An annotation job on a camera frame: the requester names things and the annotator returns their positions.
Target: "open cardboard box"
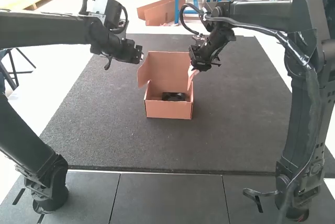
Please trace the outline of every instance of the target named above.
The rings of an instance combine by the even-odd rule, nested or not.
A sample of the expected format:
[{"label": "open cardboard box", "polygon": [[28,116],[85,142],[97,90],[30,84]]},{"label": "open cardboard box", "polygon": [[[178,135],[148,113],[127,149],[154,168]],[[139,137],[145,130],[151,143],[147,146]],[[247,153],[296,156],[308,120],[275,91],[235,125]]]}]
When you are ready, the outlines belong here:
[{"label": "open cardboard box", "polygon": [[[179,0],[180,9],[186,0]],[[174,21],[175,0],[160,0],[137,8],[138,18],[145,20],[147,26],[160,26]]]},{"label": "open cardboard box", "polygon": [[[138,86],[148,84],[144,95],[148,118],[192,118],[193,83],[187,89],[188,68],[188,52],[149,51],[137,71]],[[163,101],[163,92],[185,93],[186,101]]]}]

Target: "black bag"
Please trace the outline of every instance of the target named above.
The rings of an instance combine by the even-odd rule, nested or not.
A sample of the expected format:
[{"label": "black bag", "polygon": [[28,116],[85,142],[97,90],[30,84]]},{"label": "black bag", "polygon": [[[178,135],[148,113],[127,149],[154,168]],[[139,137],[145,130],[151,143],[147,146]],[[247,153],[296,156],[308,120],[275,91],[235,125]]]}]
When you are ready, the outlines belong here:
[{"label": "black bag", "polygon": [[335,0],[323,0],[330,38],[335,39]]}]

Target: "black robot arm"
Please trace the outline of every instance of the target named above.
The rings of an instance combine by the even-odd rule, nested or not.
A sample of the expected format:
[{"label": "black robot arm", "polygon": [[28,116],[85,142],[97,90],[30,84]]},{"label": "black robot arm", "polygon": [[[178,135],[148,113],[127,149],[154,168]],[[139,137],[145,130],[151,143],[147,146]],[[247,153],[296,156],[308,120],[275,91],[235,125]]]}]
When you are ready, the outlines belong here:
[{"label": "black robot arm", "polygon": [[[90,44],[91,53],[109,61],[138,64],[142,46],[126,39],[128,16],[115,0],[94,0],[92,12],[87,0],[79,15],[51,13],[16,13],[0,10],[0,49],[49,44]],[[126,19],[120,19],[121,11]],[[0,94],[0,151],[16,163],[31,190],[33,208],[48,214],[63,206],[68,198],[65,186],[68,163],[45,144],[20,118]]]},{"label": "black robot arm", "polygon": [[[186,6],[198,11],[210,32],[207,38],[183,23]],[[187,4],[180,17],[196,34],[189,55],[191,65],[200,71],[221,65],[218,54],[236,39],[235,27],[274,36],[284,46],[292,107],[286,145],[276,165],[275,202],[282,215],[285,209],[288,218],[304,220],[323,182],[323,151],[335,100],[335,42],[329,36],[322,0],[225,1],[207,3],[205,10]]]},{"label": "black robot arm", "polygon": [[[128,15],[116,0],[94,0],[92,12],[83,0],[79,15],[12,12],[0,9],[0,49],[50,44],[90,44],[91,53],[138,64],[142,46],[126,39]],[[126,19],[120,19],[121,11]]]}]

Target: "pants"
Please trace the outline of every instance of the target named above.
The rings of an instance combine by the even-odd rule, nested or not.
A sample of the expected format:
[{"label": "pants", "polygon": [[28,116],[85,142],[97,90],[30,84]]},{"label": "pants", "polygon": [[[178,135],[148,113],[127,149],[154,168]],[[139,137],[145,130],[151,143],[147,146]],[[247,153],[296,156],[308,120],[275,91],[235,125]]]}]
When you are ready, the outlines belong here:
[{"label": "pants", "polygon": [[[0,61],[5,56],[5,52],[6,52],[5,50],[4,51],[0,50]],[[3,74],[0,72],[0,95],[2,93],[5,93],[5,78],[4,78]]]}]

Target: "black cable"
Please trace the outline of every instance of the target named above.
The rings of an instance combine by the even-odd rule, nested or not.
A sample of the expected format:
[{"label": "black cable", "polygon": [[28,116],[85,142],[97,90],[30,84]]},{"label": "black cable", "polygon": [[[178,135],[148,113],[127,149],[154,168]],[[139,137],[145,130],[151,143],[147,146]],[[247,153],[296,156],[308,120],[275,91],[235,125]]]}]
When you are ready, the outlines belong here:
[{"label": "black cable", "polygon": [[[308,144],[306,146],[307,149],[307,154],[306,156],[309,157],[306,163],[302,163],[302,165],[299,167],[298,172],[296,175],[292,178],[292,180],[289,182],[289,184],[286,187],[286,191],[284,193],[284,200],[283,204],[280,208],[280,213],[278,215],[277,219],[277,224],[281,224],[284,217],[286,216],[287,210],[289,206],[291,205],[293,196],[294,196],[294,190],[296,189],[297,186],[297,179],[303,174],[305,169],[308,167],[310,164],[314,152],[316,149],[316,145],[318,142],[318,136],[317,136],[317,129],[319,126],[320,122],[320,113],[321,113],[321,98],[320,98],[320,93],[319,93],[319,82],[318,82],[318,76],[317,73],[314,69],[314,67],[309,63],[310,57],[305,55],[301,49],[295,45],[295,43],[290,40],[287,36],[283,35],[280,31],[264,28],[262,26],[258,25],[253,25],[253,24],[246,24],[246,23],[241,23],[238,22],[232,18],[229,17],[211,17],[208,14],[204,14],[201,10],[198,12],[200,18],[202,16],[204,17],[205,20],[209,21],[220,21],[224,23],[228,23],[230,25],[233,25],[234,27],[239,27],[239,28],[244,28],[244,29],[250,29],[250,30],[255,30],[258,32],[261,32],[263,34],[266,34],[268,36],[273,36],[275,37],[280,44],[286,49],[286,53],[293,56],[295,60],[304,68],[306,72],[306,85],[307,85],[307,92],[308,96],[311,100],[311,107],[309,111],[309,116],[310,116],[310,121],[308,124],[308,131],[309,131],[309,137],[308,137]],[[310,155],[308,156],[308,150],[312,148]],[[251,189],[244,189],[243,194],[255,194],[257,196],[262,196],[262,195],[267,195],[267,194],[262,194],[257,191],[253,191]]]},{"label": "black cable", "polygon": [[200,33],[198,31],[195,31],[193,29],[191,29],[189,26],[186,25],[185,21],[184,21],[184,10],[187,8],[187,7],[190,7],[192,8],[193,10],[195,10],[199,15],[200,14],[203,14],[204,12],[201,11],[197,6],[193,5],[192,3],[185,3],[181,9],[180,9],[180,13],[179,13],[179,19],[180,19],[180,22],[181,24],[183,25],[183,27],[185,29],[187,29],[189,32],[191,32],[192,34],[195,34],[197,36],[200,35]]},{"label": "black cable", "polygon": [[127,13],[127,10],[126,10],[126,8],[124,6],[122,6],[122,10],[125,13],[125,20],[126,21],[125,21],[125,24],[124,24],[123,27],[111,30],[114,34],[120,34],[120,33],[122,33],[126,29],[126,27],[128,25],[128,13]]}]

